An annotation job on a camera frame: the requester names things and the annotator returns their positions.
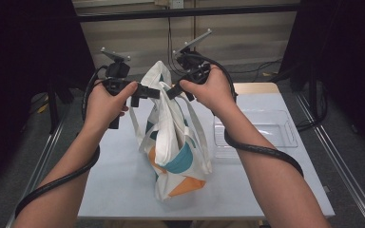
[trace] white table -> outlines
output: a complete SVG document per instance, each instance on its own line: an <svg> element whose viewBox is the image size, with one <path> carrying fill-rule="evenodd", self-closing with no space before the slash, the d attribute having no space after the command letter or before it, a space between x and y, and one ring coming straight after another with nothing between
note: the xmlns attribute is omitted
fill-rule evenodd
<svg viewBox="0 0 365 228"><path fill-rule="evenodd" d="M275 85L237 85L237 91L247 93L238 97L240 108L286 111L291 127L296 129ZM192 105L214 156L214 117L196 101ZM135 108L141 127L145 127L152 106L149 100L141 99ZM288 147L286 152L301 165L323 214L333 216L331 203L296 130L294 136L297 147ZM120 129L107 130L100 146L101 157L90 171L80 219L264 219L239 160L213 158L213 173L203 189L162 202L155 199L155 173L146 155L138 152L128 114L121 118Z"/></svg>

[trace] forearm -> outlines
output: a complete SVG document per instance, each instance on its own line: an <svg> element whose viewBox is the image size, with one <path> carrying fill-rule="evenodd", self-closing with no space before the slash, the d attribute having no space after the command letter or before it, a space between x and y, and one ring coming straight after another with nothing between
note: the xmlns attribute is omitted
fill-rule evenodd
<svg viewBox="0 0 365 228"><path fill-rule="evenodd" d="M86 165L104 134L104 130L82 129L62 159L39 186L55 181ZM19 214L15 227L72 227L76 220L88 172L54 188L32 201Z"/></svg>
<svg viewBox="0 0 365 228"><path fill-rule="evenodd" d="M274 148L236 105L219 115L235 141ZM273 227L329 227L311 189L294 167L266 155L238 153L255 197Z"/></svg>

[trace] transparent container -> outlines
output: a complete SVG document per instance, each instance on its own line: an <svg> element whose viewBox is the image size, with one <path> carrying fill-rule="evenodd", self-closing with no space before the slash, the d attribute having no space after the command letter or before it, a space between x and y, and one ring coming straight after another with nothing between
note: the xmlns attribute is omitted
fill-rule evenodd
<svg viewBox="0 0 365 228"><path fill-rule="evenodd" d="M283 110L243 110L255 128L278 150L286 152L289 147L298 147L289 116ZM224 125L218 117L214 119L216 158L236 159L236 149L224 140Z"/></svg>

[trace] metal rod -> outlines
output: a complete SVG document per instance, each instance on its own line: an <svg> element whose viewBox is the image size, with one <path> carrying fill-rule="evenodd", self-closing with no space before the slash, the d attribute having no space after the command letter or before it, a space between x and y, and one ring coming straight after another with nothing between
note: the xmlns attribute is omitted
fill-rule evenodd
<svg viewBox="0 0 365 228"><path fill-rule="evenodd" d="M119 21L135 20L150 18L167 18L167 17L187 17L187 16L208 16L224 14L244 14L244 13L265 13L265 12L285 12L298 11L300 4L282 4L282 5L263 5L251 7L226 7L226 8L197 8L197 9L162 9L146 11L129 11L113 13L87 13L69 17L46 17L35 20L44 20L58 23L65 22L99 22L99 21Z"/></svg>

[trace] hand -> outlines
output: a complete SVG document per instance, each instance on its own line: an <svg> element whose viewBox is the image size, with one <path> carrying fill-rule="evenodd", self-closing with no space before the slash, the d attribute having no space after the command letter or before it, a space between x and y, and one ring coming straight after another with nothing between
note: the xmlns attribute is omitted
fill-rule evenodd
<svg viewBox="0 0 365 228"><path fill-rule="evenodd" d="M124 116L128 107L125 101L138 87L136 82L128 84L119 94L112 96L102 84L97 84L87 101L85 126L107 130L109 124L118 116Z"/></svg>
<svg viewBox="0 0 365 228"><path fill-rule="evenodd" d="M212 110L216 115L227 105L234 105L234 99L223 72L212 65L209 77L203 85L197 85L186 80L180 81L183 90L197 97L198 102Z"/></svg>

